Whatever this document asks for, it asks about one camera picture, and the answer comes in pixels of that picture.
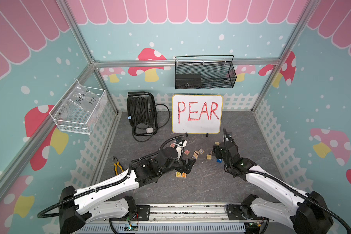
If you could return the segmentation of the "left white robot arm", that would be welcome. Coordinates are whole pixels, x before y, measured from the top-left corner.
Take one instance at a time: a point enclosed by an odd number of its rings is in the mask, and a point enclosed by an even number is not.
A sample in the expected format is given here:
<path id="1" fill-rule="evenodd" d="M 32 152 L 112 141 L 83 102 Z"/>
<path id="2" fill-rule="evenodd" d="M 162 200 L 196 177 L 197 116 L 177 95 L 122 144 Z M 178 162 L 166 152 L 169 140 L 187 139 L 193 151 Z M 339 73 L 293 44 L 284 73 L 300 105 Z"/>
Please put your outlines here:
<path id="1" fill-rule="evenodd" d="M 59 232 L 71 234 L 78 231 L 99 213 L 100 204 L 106 200 L 158 182 L 159 178 L 173 170 L 189 174 L 195 159 L 183 158 L 187 141 L 183 135 L 172 137 L 157 151 L 130 162 L 122 173 L 85 188 L 64 188 L 59 202 L 37 214 L 37 218 L 59 218 Z"/>

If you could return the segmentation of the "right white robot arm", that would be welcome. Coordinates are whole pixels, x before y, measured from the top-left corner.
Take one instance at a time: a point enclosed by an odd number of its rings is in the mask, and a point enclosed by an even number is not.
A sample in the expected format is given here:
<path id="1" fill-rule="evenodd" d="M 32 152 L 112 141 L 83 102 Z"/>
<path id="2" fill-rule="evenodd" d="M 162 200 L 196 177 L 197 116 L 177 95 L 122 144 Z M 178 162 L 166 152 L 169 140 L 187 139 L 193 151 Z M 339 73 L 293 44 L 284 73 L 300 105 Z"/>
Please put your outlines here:
<path id="1" fill-rule="evenodd" d="M 315 191 L 307 193 L 267 173 L 248 158 L 242 158 L 238 146 L 226 130 L 223 142 L 213 147 L 213 155 L 224 162 L 224 171 L 251 183 L 277 199 L 268 202 L 250 195 L 242 205 L 255 216 L 279 222 L 297 234 L 326 234 L 337 220 L 348 234 L 351 227 L 340 216 L 327 208 L 323 196 Z"/>

